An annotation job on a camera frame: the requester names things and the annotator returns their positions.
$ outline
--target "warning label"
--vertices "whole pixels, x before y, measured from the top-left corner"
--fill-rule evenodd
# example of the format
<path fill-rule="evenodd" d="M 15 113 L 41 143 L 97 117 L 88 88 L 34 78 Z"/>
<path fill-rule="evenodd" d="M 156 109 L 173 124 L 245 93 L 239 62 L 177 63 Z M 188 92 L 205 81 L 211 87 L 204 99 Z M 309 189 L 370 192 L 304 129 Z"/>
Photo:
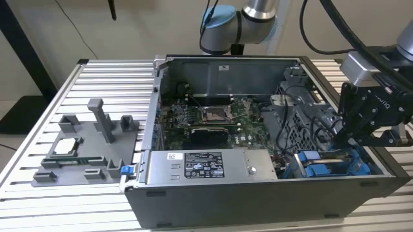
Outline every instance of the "warning label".
<path fill-rule="evenodd" d="M 185 178 L 224 177 L 220 152 L 185 153 Z"/>

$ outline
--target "barcode sticker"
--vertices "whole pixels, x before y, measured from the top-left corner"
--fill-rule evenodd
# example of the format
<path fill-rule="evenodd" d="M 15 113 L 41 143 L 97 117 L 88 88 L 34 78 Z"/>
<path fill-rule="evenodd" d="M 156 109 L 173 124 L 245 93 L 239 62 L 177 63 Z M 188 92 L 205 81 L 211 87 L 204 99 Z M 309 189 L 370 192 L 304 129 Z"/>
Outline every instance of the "barcode sticker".
<path fill-rule="evenodd" d="M 166 159 L 169 160 L 181 160 L 183 159 L 183 153 L 168 153 Z"/>

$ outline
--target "blue latch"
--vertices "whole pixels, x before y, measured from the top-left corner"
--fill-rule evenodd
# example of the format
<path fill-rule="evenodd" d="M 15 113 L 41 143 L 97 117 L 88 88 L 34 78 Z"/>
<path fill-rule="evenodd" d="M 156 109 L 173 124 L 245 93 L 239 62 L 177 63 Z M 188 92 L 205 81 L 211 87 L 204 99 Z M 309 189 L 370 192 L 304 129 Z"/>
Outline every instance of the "blue latch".
<path fill-rule="evenodd" d="M 134 173 L 134 166 L 122 166 L 120 168 L 121 175 L 133 175 L 133 173 Z"/>

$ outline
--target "floor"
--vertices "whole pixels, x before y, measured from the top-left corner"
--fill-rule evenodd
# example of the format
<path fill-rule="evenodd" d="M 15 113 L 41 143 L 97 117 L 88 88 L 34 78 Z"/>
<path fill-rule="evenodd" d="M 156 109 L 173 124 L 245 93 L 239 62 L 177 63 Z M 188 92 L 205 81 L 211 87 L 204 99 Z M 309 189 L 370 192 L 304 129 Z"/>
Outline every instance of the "floor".
<path fill-rule="evenodd" d="M 9 109 L 13 107 L 17 101 L 0 101 L 0 119 L 6 114 Z M 18 148 L 25 135 L 9 135 L 9 134 L 0 134 L 0 144 L 13 147 L 14 149 Z M 14 151 L 0 146 L 0 171 L 5 167 L 10 157 L 13 156 Z"/>

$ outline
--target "aluminum extrusion table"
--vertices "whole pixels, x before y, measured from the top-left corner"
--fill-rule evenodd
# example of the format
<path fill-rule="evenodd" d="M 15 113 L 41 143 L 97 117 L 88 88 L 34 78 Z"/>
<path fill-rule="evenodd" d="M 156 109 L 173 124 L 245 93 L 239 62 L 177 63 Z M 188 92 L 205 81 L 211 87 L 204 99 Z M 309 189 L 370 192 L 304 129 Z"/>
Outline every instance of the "aluminum extrusion table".
<path fill-rule="evenodd" d="M 312 60 L 312 63 L 339 92 L 342 82 L 347 81 L 339 65 L 334 60 Z M 117 184 L 33 188 L 30 181 L 42 154 L 49 150 L 60 131 L 57 122 L 61 115 L 76 114 L 80 121 L 94 120 L 86 109 L 89 98 L 102 99 L 102 109 L 110 119 L 117 120 L 126 113 L 138 120 L 133 154 L 133 160 L 138 160 L 152 81 L 150 60 L 90 60 L 85 65 L 76 65 L 0 174 L 0 231 L 141 230 Z M 406 129 L 413 134 L 411 124 Z M 395 147 L 387 150 L 413 176 L 413 148 Z M 181 231 L 413 231 L 413 181 L 387 198 L 368 200 L 343 219 L 189 228 Z"/>

